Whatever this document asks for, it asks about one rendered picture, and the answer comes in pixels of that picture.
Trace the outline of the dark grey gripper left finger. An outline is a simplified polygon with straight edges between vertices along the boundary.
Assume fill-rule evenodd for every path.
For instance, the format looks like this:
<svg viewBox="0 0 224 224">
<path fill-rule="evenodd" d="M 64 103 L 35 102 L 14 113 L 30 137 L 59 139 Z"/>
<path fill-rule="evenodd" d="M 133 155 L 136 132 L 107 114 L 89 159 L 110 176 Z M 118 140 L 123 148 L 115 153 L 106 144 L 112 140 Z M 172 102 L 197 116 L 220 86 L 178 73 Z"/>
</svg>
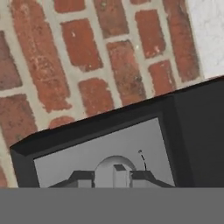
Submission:
<svg viewBox="0 0 224 224">
<path fill-rule="evenodd" d="M 52 188 L 94 188 L 95 172 L 94 171 L 74 171 L 68 179 L 65 179 Z"/>
</svg>

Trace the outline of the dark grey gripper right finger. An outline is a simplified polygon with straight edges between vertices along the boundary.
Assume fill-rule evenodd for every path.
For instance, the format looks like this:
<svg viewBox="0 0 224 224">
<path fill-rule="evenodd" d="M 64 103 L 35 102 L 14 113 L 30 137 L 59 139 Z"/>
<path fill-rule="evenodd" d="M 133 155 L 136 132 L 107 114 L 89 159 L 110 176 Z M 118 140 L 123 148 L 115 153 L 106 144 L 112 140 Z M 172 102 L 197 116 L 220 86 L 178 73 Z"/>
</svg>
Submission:
<svg viewBox="0 0 224 224">
<path fill-rule="evenodd" d="M 171 187 L 171 185 L 156 179 L 151 171 L 130 171 L 130 188 L 159 188 Z"/>
</svg>

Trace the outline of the white round stove knob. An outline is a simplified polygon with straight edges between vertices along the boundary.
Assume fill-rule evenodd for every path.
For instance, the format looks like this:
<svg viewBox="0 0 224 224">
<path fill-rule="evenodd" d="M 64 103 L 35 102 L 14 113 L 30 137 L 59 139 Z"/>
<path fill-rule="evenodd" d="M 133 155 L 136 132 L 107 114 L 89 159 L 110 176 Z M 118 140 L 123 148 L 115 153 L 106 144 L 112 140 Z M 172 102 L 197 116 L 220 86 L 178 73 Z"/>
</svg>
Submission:
<svg viewBox="0 0 224 224">
<path fill-rule="evenodd" d="M 111 156 L 103 159 L 94 171 L 96 188 L 129 188 L 130 172 L 134 164 L 123 156 Z"/>
</svg>

